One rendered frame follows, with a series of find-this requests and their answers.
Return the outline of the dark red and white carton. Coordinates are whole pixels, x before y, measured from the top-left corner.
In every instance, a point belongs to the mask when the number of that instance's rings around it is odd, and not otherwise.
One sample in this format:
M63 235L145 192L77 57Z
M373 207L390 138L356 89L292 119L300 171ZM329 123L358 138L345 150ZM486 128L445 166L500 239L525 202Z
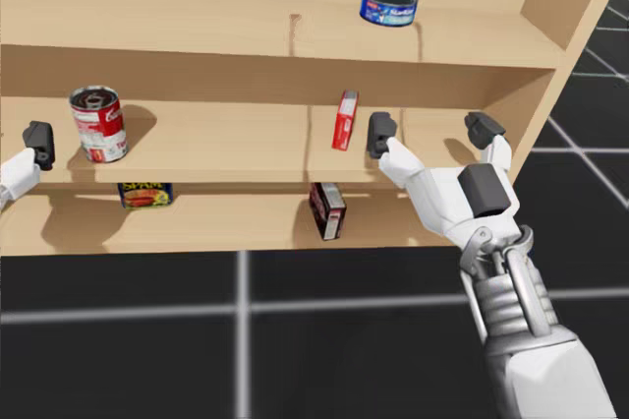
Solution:
M334 183L312 183L309 205L320 238L336 240L341 235L347 205L338 186Z

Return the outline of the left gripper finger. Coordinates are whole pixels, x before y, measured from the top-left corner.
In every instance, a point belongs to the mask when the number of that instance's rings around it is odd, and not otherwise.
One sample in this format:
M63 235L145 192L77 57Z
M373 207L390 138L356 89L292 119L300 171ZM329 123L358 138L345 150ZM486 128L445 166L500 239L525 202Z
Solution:
M0 211L40 183L55 161L54 134L47 122L30 121L23 131L25 148L0 167Z

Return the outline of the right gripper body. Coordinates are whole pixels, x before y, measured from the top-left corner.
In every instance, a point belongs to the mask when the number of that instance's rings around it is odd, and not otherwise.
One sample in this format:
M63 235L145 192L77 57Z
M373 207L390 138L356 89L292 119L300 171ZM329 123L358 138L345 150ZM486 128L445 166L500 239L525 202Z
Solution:
M473 207L459 181L459 175L471 170L465 167L426 168L409 179L409 197L424 228L440 235L460 249L465 248L481 227L492 234L493 243L506 244L517 240L521 231L514 220L520 203L506 172L490 163L479 163L490 174L479 182L481 193L506 197L506 209L496 215L476 217Z

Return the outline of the green and blue rectangular can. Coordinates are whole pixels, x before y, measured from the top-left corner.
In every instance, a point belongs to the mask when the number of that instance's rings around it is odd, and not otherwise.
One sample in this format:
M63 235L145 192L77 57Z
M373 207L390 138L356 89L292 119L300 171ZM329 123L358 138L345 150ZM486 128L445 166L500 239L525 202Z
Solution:
M118 183L117 190L126 210L167 207L174 200L172 183Z

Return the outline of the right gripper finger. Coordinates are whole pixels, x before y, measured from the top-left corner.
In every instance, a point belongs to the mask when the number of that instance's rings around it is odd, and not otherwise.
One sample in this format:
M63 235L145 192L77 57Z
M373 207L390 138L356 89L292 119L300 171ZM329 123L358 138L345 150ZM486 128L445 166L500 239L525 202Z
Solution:
M406 189L425 166L396 138L396 132L397 123L388 112L374 112L369 121L367 152L393 184Z
M506 130L480 111L469 112L464 119L470 142L481 152L480 163L491 163L508 172L512 148L504 137Z

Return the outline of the pale wooden shelf unit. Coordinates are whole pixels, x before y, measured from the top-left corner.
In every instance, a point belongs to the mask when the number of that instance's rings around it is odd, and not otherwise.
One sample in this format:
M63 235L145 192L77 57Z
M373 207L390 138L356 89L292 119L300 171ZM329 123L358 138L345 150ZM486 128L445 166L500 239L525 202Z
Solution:
M0 0L0 149L52 125L54 168L0 213L0 255L320 248L308 203L348 204L334 248L439 246L368 158L371 114L430 167L479 159L464 117L506 128L522 168L607 0L419 0L406 27L362 0ZM119 95L128 141L86 158L69 96ZM332 137L359 93L346 151ZM170 206L127 210L118 183L172 183Z

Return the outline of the red and white can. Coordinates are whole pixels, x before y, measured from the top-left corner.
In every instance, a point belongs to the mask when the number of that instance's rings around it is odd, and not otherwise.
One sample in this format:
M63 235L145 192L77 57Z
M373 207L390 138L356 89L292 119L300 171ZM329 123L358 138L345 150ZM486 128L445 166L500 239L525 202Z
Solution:
M69 96L86 158L94 163L110 163L128 152L124 116L118 93L105 86L73 90Z

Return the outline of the blue flat can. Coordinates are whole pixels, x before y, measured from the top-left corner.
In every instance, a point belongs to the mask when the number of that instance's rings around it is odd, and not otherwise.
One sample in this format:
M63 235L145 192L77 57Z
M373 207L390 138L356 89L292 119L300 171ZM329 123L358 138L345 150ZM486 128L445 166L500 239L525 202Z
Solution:
M362 0L360 16L384 27L406 27L415 19L419 0Z

